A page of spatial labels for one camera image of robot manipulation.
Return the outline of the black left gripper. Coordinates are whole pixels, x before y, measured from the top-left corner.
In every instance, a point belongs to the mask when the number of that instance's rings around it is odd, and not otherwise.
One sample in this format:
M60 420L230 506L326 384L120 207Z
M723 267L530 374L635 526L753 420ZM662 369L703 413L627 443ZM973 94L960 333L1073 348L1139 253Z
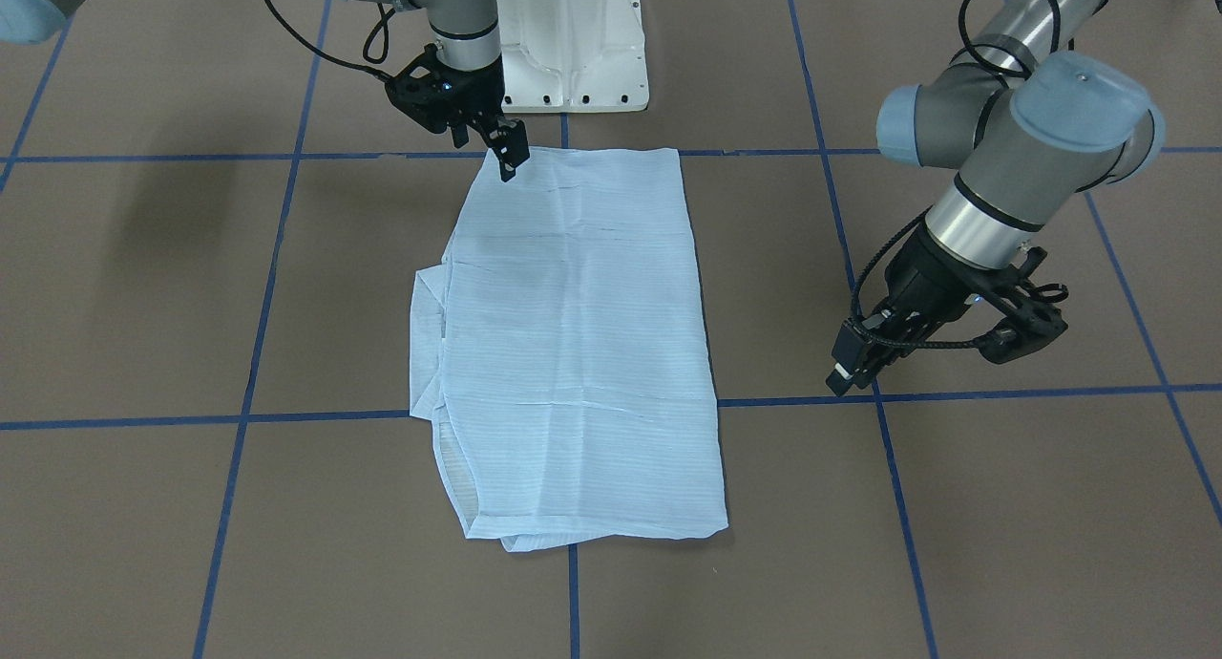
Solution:
M982 276L995 270L969 267L943 249L924 224L909 224L866 263L864 275L898 240L904 242L884 270L886 297L864 315L864 333L846 318L833 341L826 386L836 396L869 388L877 372L913 351L979 351L986 335L969 341L934 340L938 329L965 314L974 297L982 298Z

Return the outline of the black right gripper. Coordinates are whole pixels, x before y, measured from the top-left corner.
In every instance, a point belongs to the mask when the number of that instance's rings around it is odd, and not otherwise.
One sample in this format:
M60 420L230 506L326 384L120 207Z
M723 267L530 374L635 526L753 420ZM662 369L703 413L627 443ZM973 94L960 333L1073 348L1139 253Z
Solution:
M492 152L503 183L532 156L525 123L502 111L502 57L475 71L444 64L439 50L425 50L385 84L393 108L433 134L448 133L455 147L470 141L470 131Z

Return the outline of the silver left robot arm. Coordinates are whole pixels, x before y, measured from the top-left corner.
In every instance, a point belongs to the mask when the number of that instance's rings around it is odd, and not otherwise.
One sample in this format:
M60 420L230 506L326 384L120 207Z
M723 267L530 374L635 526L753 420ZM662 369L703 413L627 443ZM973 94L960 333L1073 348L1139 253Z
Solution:
M1009 0L980 32L960 2L960 49L938 79L882 103L877 150L953 179L862 268L832 392L869 388L912 351L1004 364L1066 333L1068 289L1033 281L1046 258L1036 234L1073 194L1147 168L1167 134L1144 86L1072 45L1111 1Z

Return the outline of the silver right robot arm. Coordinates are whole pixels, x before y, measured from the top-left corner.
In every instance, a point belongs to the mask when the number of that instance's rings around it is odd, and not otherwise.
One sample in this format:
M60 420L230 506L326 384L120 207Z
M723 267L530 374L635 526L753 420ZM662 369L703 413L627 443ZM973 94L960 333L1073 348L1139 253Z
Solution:
M87 0L1 0L5 44L42 44L66 28ZM492 153L500 177L514 179L532 156L525 125L507 117L505 64L500 42L497 0L345 0L378 6L376 31L385 31L400 13L422 11L433 32L423 53L397 75L379 61L345 61L306 40L273 0L262 0L277 24L327 64L370 75L384 86L393 108L433 134L450 134L463 147L477 133Z

